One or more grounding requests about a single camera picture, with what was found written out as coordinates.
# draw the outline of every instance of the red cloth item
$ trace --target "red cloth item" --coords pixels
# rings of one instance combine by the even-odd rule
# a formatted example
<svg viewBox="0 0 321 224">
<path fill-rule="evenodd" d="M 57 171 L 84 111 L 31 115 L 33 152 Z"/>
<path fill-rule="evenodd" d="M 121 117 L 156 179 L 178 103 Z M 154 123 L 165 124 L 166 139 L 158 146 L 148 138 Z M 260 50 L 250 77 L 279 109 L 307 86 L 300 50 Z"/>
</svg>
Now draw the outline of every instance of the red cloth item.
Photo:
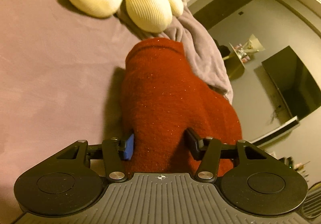
<svg viewBox="0 0 321 224">
<path fill-rule="evenodd" d="M 222 143 L 242 138 L 233 107 L 193 74 L 183 44 L 169 39 L 148 39 L 129 52 L 121 107 L 124 131 L 135 135 L 134 155 L 125 162 L 130 174 L 194 174 L 200 162 L 184 145 L 188 127 Z M 232 167 L 230 160 L 221 160 L 219 176 Z"/>
</svg>

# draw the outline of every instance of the triangular cutout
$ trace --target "triangular cutout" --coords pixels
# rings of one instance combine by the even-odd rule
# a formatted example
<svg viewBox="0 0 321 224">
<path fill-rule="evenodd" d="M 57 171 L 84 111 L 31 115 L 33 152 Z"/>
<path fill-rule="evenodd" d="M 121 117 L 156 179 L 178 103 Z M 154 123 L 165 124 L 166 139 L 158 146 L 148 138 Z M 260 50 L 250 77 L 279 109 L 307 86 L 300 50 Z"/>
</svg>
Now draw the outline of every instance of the triangular cutout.
<svg viewBox="0 0 321 224">
<path fill-rule="evenodd" d="M 74 160 L 77 157 L 79 151 L 79 146 L 71 147 L 69 150 L 65 151 L 62 155 L 58 156 L 58 160 Z"/>
<path fill-rule="evenodd" d="M 246 158 L 249 160 L 265 160 L 266 157 L 264 157 L 262 154 L 257 152 L 256 150 L 252 149 L 251 147 L 245 147 L 245 155 Z"/>
</svg>

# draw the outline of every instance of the bed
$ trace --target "bed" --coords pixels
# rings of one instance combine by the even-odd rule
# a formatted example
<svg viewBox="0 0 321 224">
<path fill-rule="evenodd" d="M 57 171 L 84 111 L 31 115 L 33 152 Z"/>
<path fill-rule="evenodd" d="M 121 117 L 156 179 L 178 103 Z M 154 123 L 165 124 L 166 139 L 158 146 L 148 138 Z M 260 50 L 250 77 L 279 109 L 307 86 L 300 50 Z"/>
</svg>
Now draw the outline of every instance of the bed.
<svg viewBox="0 0 321 224">
<path fill-rule="evenodd" d="M 232 102 L 220 53 L 187 7 L 159 35 L 126 16 L 88 17 L 68 0 L 0 0 L 0 10 L 1 224 L 21 214 L 13 185 L 24 171 L 75 140 L 122 134 L 125 58 L 142 39 L 183 42 L 194 73 Z"/>
</svg>

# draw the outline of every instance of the crosshair symbol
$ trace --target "crosshair symbol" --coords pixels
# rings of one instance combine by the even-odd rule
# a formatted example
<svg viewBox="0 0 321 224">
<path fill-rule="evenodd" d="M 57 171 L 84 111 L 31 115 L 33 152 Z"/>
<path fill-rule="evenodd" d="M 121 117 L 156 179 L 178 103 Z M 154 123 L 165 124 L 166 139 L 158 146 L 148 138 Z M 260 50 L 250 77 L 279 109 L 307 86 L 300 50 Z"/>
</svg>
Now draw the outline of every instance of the crosshair symbol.
<svg viewBox="0 0 321 224">
<path fill-rule="evenodd" d="M 165 177 L 164 175 L 159 175 L 157 178 L 160 179 L 160 180 L 164 180 L 167 177 Z"/>
</svg>

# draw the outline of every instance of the metal screw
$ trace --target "metal screw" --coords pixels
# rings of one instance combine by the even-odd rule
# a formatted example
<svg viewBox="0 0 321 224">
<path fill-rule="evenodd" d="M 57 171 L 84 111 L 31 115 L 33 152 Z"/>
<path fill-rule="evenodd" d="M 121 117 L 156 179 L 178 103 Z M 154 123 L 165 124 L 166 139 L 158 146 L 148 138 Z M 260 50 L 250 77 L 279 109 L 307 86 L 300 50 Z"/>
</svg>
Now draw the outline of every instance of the metal screw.
<svg viewBox="0 0 321 224">
<path fill-rule="evenodd" d="M 213 174 L 208 171 L 202 171 L 198 174 L 198 177 L 203 180 L 209 180 L 209 179 L 213 178 Z"/>
<path fill-rule="evenodd" d="M 125 177 L 125 174 L 120 171 L 114 171 L 111 174 L 109 174 L 109 177 L 113 180 L 121 180 Z"/>
</svg>

